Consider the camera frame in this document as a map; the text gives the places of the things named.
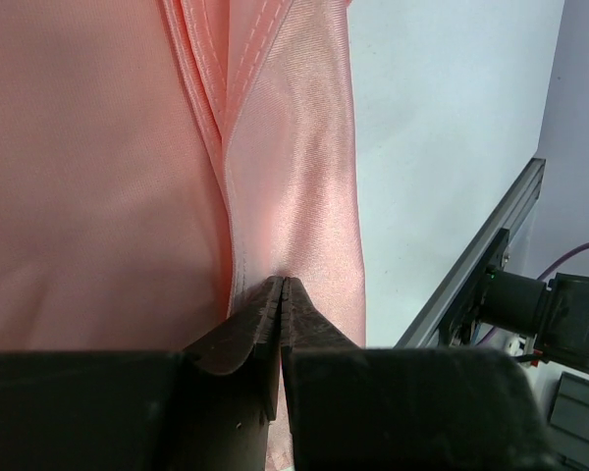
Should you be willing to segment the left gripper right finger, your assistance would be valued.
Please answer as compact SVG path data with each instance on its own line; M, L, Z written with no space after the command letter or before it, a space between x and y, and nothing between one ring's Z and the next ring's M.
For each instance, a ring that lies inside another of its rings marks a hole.
M477 348L365 349L282 291L281 354L298 470L556 470L521 368Z

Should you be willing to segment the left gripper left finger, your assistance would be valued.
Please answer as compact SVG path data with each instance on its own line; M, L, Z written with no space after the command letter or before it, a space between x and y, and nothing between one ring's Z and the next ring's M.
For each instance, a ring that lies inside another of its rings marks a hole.
M261 470L281 281L184 350L0 353L0 470Z

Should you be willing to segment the pink satin napkin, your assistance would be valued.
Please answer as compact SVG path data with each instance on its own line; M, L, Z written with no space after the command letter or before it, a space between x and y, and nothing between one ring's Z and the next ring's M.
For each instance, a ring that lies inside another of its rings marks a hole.
M344 1L0 1L0 350L177 349L267 277L365 338Z

